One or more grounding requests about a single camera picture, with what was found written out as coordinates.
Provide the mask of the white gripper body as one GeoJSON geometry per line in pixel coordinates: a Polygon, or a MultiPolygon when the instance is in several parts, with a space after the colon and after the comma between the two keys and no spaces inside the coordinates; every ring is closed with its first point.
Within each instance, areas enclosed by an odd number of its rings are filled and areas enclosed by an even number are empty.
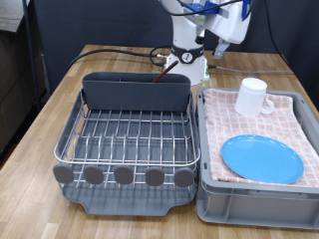
{"type": "Polygon", "coordinates": [[[202,37],[205,30],[213,33],[218,38],[232,44],[240,44],[247,33],[250,17],[242,19],[243,1],[228,4],[230,0],[198,0],[201,5],[206,1],[213,4],[225,3],[216,14],[205,16],[204,22],[196,29],[198,36],[202,37]]]}

